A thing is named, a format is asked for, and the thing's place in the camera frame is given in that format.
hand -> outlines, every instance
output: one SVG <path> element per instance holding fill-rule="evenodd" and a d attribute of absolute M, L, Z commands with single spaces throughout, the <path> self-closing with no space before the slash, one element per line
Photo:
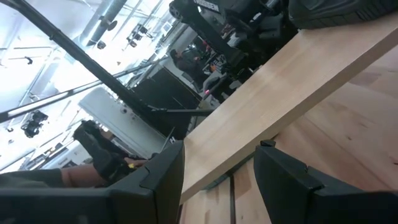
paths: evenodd
<path fill-rule="evenodd" d="M 134 164 L 134 167 L 142 167 L 147 162 L 147 160 L 134 160 L 130 158 L 124 158 L 124 160 L 128 164 Z"/>

person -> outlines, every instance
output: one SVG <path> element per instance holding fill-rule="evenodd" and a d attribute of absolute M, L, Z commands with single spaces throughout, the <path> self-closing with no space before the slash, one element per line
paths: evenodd
<path fill-rule="evenodd" d="M 144 165 L 145 160 L 124 159 L 134 167 Z M 39 187 L 95 187 L 105 184 L 93 164 L 84 164 L 63 169 L 28 170 L 0 174 L 0 188 Z"/>
<path fill-rule="evenodd" d="M 181 71 L 185 72 L 188 74 L 192 80 L 195 82 L 195 84 L 199 87 L 201 90 L 203 88 L 203 84 L 208 78 L 208 75 L 206 75 L 199 63 L 199 58 L 195 57 L 194 62 L 190 62 L 189 60 L 185 59 L 182 56 L 181 52 L 176 51 L 175 49 L 170 51 L 170 56 L 173 60 L 174 65 Z"/>

wooden table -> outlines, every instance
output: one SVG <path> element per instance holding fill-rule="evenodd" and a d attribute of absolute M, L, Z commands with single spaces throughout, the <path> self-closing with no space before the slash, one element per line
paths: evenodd
<path fill-rule="evenodd" d="M 184 140 L 181 203 L 398 44 L 398 14 L 303 30 Z"/>

wooden floor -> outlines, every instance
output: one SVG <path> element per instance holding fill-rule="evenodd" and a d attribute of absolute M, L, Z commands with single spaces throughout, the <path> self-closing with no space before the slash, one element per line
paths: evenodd
<path fill-rule="evenodd" d="M 364 190 L 398 189 L 398 48 L 283 130 L 277 148 Z M 271 223 L 252 160 L 234 174 L 236 223 Z M 199 192 L 181 223 L 231 223 L 229 180 Z"/>

black metal frame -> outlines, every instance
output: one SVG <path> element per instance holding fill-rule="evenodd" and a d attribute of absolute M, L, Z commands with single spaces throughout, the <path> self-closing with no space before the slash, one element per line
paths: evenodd
<path fill-rule="evenodd" d="M 74 59 L 79 61 L 87 70 L 89 70 L 93 75 L 95 75 L 99 80 L 79 86 L 78 88 L 59 93 L 55 96 L 31 103 L 29 105 L 21 106 L 19 108 L 14 108 L 9 111 L 0 113 L 0 123 L 7 121 L 9 119 L 18 117 L 25 113 L 37 110 L 38 108 L 50 105 L 57 101 L 63 100 L 70 96 L 76 95 L 77 93 L 83 92 L 89 88 L 100 85 L 101 82 L 109 87 L 115 94 L 119 96 L 123 102 L 130 107 L 134 112 L 143 118 L 151 126 L 156 127 L 158 125 L 170 126 L 166 121 L 156 116 L 154 111 L 166 111 L 166 113 L 181 114 L 187 116 L 207 116 L 211 111 L 205 110 L 159 110 L 146 105 L 142 102 L 136 95 L 129 91 L 122 83 L 120 83 L 117 78 L 127 75 L 134 70 L 141 69 L 133 68 L 132 70 L 126 70 L 124 72 L 115 74 L 112 76 L 108 73 L 100 64 L 95 62 L 90 56 L 88 56 L 79 46 L 77 46 L 71 39 L 69 39 L 60 29 L 55 27 L 48 19 L 46 19 L 39 11 L 32 7 L 27 1 L 1 1 L 3 4 L 19 11 L 23 16 L 31 21 L 35 26 L 37 26 L 42 32 L 50 37 L 50 40 L 57 43 L 61 48 L 71 55 Z"/>

